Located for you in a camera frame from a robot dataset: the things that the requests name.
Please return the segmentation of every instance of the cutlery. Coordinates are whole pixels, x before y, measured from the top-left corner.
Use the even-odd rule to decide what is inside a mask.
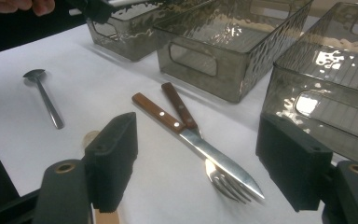
[[[167,82],[162,84],[161,88],[164,90],[173,108],[176,110],[185,126],[203,139],[199,125],[191,116],[173,84],[171,82]],[[242,203],[251,201],[249,197],[243,193],[243,191],[247,191],[246,188],[238,183],[238,181],[235,181],[235,179],[230,178],[230,176],[225,174],[224,171],[218,169],[213,162],[208,159],[205,160],[205,171],[213,186],[229,199]]]
[[[56,109],[54,108],[53,104],[51,103],[50,99],[48,98],[48,94],[46,93],[45,89],[40,82],[40,77],[46,74],[44,69],[35,69],[32,71],[27,72],[23,77],[27,78],[33,83],[36,83],[37,88],[42,95],[43,101],[45,102],[46,108],[48,109],[48,113],[50,114],[51,119],[53,120],[54,126],[57,129],[63,128],[63,122],[57,113]]]
[[[169,87],[167,88],[167,86],[165,86],[165,87],[163,86],[162,89],[163,90],[168,89]],[[168,92],[169,93],[167,95],[169,97],[170,96],[172,97],[173,91],[171,90],[171,92],[170,91],[168,91]],[[198,129],[198,126],[195,123],[195,121],[192,119],[191,115],[188,113],[188,110],[186,109],[183,102],[181,100],[177,101],[177,99],[174,99],[174,98],[175,97],[173,97],[172,102],[179,102],[179,103],[181,102],[181,104],[179,104],[179,103],[178,104],[173,103],[173,104],[178,105],[177,108],[180,109],[180,111],[178,111],[178,113],[183,114],[182,116],[184,116],[185,124],[179,122],[177,119],[175,119],[173,116],[171,116],[166,111],[161,109],[158,105],[154,104],[147,97],[142,95],[140,92],[138,92],[132,96],[132,100],[134,103],[136,103],[145,112],[147,112],[148,114],[153,116],[155,119],[160,121],[162,124],[164,124],[171,131],[173,131],[174,133],[176,133],[180,137],[182,137],[196,151],[198,151],[202,157],[204,157],[206,159],[206,162],[210,161],[213,164],[213,166],[215,166],[214,168],[215,168],[216,172],[211,173],[212,175],[209,175],[209,177],[210,177],[210,180],[212,181],[213,185],[216,186],[219,189],[219,191],[224,190],[225,193],[229,194],[230,193],[229,190],[223,189],[220,187],[222,187],[222,186],[224,187],[225,184],[227,184],[227,186],[233,185],[234,187],[232,187],[230,189],[234,189],[234,190],[239,189],[236,187],[245,188],[245,189],[247,189],[247,191],[260,197],[261,199],[264,199],[265,197],[263,195],[261,188],[258,187],[258,185],[254,181],[254,179],[245,170],[243,170],[231,158],[229,158],[228,156],[226,156],[225,154],[223,154],[222,152],[220,152],[219,150],[217,150],[216,148],[211,146],[208,142],[206,142],[205,140],[203,140],[200,137],[200,131]],[[193,126],[190,126],[190,128],[188,128],[186,126],[187,122],[194,124],[195,126],[193,125]],[[219,180],[216,181],[215,180],[216,174],[218,174],[218,173],[220,173],[220,174],[225,173],[225,175],[220,175],[222,177],[218,178]],[[238,199],[238,196],[236,194],[232,195],[232,197],[229,197],[229,198],[233,199],[233,197]]]

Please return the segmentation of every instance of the gray translucent bin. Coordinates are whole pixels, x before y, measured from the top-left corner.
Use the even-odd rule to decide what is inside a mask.
[[[334,5],[276,61],[263,111],[358,161],[358,5]]]
[[[181,13],[206,0],[158,0],[133,4],[112,13],[105,24],[86,19],[95,44],[131,61],[139,61],[156,50],[153,24]]]
[[[298,37],[311,0],[217,0],[156,23],[163,73],[237,103]]]

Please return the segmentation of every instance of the metal fork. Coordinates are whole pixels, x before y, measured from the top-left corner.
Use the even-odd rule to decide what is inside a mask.
[[[164,90],[165,94],[167,95],[172,106],[175,108],[185,126],[193,133],[196,133],[199,137],[203,138],[198,124],[191,116],[190,112],[185,106],[185,103],[183,103],[172,83],[164,83],[161,85],[161,88]],[[239,183],[236,179],[231,177],[223,170],[218,169],[213,164],[213,162],[208,159],[205,160],[205,170],[213,186],[224,196],[241,203],[251,201],[251,199],[245,194],[245,192],[249,193],[249,191],[243,184]]]

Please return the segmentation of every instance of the steak knife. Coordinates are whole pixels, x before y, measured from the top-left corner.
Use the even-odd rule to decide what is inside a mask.
[[[220,169],[231,175],[233,178],[243,184],[248,190],[250,190],[254,195],[260,197],[261,199],[265,199],[261,188],[258,187],[255,180],[231,158],[211,146],[196,133],[190,131],[183,123],[179,122],[173,116],[161,109],[158,105],[154,104],[140,92],[133,95],[132,100],[145,112],[160,121],[171,131],[182,137],[196,151],[198,151],[200,155],[204,156],[205,159],[210,160]]]

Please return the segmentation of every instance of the spoon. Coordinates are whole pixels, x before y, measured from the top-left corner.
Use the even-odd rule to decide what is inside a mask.
[[[35,69],[27,72],[23,77],[26,77],[31,82],[35,82],[37,84],[37,88],[39,89],[43,101],[45,102],[45,105],[48,108],[48,113],[50,114],[51,119],[53,120],[54,126],[57,129],[61,129],[63,128],[63,122],[60,116],[58,115],[57,111],[55,110],[53,104],[51,103],[50,99],[48,98],[48,94],[45,92],[45,89],[43,88],[42,83],[40,82],[39,79],[44,74],[46,74],[44,69]]]

